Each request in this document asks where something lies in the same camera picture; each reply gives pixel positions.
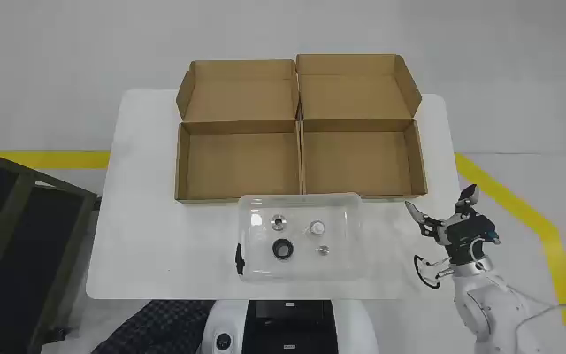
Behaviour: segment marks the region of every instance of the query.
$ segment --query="dark cloth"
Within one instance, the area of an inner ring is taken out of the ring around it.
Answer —
[[[93,354],[195,354],[214,301],[153,300]]]

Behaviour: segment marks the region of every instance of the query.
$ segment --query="plastic container lid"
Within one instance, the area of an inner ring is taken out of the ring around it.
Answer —
[[[244,281],[362,277],[361,203],[355,193],[243,196],[238,273]]]

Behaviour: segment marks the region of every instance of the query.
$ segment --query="open cardboard box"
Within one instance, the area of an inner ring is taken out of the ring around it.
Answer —
[[[297,56],[304,193],[426,194],[421,95],[394,54]]]
[[[195,61],[177,105],[175,199],[301,194],[293,60]]]

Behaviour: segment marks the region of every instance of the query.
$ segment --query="yellow tape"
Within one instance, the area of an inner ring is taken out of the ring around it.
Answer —
[[[90,168],[108,166],[109,151],[0,151],[0,157],[30,168]]]
[[[456,153],[455,160],[459,174],[468,181],[476,183],[484,193],[539,235],[555,285],[556,297],[560,304],[566,304],[566,251],[562,246],[558,227],[464,155]],[[566,310],[562,311],[562,319],[566,325]]]
[[[0,151],[0,157],[30,168],[104,169],[108,165],[110,152]],[[558,228],[464,155],[456,153],[455,161],[458,173],[470,182],[478,184],[481,190],[495,202],[539,235],[555,286],[556,297],[561,304],[566,303],[566,252]],[[566,324],[566,310],[562,312],[562,316]]]

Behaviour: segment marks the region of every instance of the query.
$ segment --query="cardboard box flap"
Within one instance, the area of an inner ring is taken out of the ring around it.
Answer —
[[[301,54],[304,119],[412,119],[417,85],[395,54]]]
[[[199,60],[177,95],[184,121],[294,120],[293,60]]]

